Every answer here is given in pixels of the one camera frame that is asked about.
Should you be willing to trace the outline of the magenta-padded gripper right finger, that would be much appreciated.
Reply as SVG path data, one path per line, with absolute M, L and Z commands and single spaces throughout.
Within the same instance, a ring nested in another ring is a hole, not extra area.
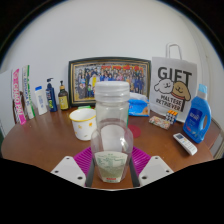
M 173 173 L 159 156 L 149 156 L 134 147 L 130 160 L 130 173 L 134 187 L 142 187 Z

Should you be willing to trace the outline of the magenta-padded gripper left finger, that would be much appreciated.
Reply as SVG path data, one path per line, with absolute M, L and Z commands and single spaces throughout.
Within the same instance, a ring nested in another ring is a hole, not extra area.
M 76 185 L 90 187 L 94 175 L 91 148 L 82 150 L 74 157 L 65 156 L 51 173 Z

